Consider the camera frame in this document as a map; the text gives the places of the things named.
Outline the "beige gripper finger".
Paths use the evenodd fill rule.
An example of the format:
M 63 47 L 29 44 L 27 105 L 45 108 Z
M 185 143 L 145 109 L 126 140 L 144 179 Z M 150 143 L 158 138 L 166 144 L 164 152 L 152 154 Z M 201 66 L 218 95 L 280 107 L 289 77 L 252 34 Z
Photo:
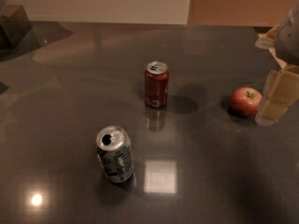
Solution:
M 255 121 L 261 126 L 276 123 L 299 99 L 299 66 L 287 64 L 279 71 L 272 70 L 263 88 Z
M 278 33 L 278 24 L 273 26 L 264 35 L 261 35 L 255 42 L 255 46 L 259 49 L 272 49 L 276 44 L 277 33 Z

